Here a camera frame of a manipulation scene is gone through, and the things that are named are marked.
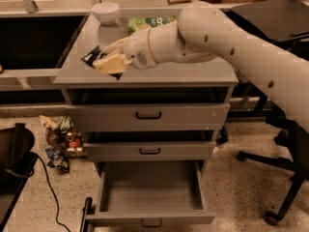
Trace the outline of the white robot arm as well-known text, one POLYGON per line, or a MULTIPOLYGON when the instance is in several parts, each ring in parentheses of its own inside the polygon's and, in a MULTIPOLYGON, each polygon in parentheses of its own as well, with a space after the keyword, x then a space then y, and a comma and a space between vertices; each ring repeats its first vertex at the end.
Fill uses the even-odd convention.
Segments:
POLYGON ((203 62, 219 56, 309 131, 309 63, 239 28, 206 2, 182 9, 176 21, 144 28, 103 49, 94 62, 101 73, 123 73, 160 63, 203 62))

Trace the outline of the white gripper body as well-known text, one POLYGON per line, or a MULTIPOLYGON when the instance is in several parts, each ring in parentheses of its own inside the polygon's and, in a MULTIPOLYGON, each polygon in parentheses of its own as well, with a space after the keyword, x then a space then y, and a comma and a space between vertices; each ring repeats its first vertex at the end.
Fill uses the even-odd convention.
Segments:
POLYGON ((136 31, 124 44, 124 55, 136 69, 145 70, 156 66, 149 43, 150 32, 150 28, 136 31))

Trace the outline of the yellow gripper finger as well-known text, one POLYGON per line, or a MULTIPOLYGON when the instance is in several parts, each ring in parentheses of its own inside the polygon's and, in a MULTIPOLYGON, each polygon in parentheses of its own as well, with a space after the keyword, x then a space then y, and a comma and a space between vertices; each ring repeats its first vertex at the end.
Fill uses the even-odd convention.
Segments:
POLYGON ((109 44, 108 46, 105 46, 102 50, 105 54, 110 54, 114 50, 118 50, 124 46, 126 43, 127 37, 122 38, 120 40, 115 41, 114 43, 109 44))
POLYGON ((124 73, 131 64, 132 61, 128 60, 124 54, 116 53, 94 61, 93 67, 100 73, 116 74, 124 73))

